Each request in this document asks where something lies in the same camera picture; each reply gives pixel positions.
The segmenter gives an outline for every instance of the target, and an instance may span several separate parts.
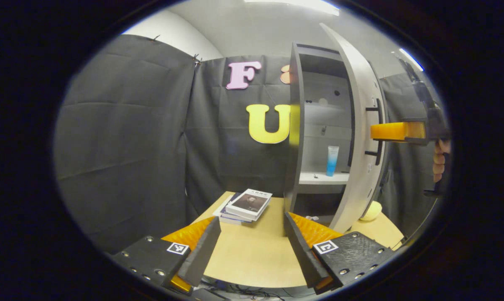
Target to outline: book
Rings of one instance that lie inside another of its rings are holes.
[[[238,215],[228,213],[225,210],[225,206],[227,206],[232,200],[235,200],[239,195],[240,193],[235,193],[233,196],[229,196],[222,204],[220,204],[220,206],[216,210],[214,210],[213,215],[219,217],[219,220],[224,223],[239,225],[241,225],[242,222],[251,223],[251,219],[247,219],[246,217],[239,217]]]
[[[227,212],[257,221],[269,205],[272,193],[247,189],[225,206]]]

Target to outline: blue tube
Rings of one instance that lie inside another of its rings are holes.
[[[328,146],[328,165],[326,167],[326,175],[328,177],[334,176],[335,166],[338,163],[338,146]]]

